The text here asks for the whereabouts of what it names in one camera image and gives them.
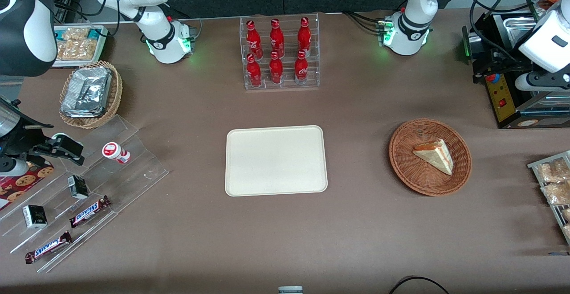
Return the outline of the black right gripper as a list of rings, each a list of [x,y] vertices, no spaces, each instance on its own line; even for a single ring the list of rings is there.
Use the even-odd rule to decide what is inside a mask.
[[[43,128],[53,128],[53,125],[36,121],[23,114],[14,103],[2,100],[1,156],[17,158],[20,154],[32,150],[36,145],[46,143],[45,151],[33,150],[28,153],[30,163],[36,166],[43,165],[44,156],[67,159],[78,166],[84,163],[82,143],[67,134],[55,134],[46,140]]]

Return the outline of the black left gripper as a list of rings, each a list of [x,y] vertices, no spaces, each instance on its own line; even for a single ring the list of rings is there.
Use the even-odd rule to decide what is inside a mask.
[[[490,60],[473,60],[473,83],[498,83],[501,74],[508,72],[529,73],[534,64],[520,53],[505,55],[499,49],[491,49]]]

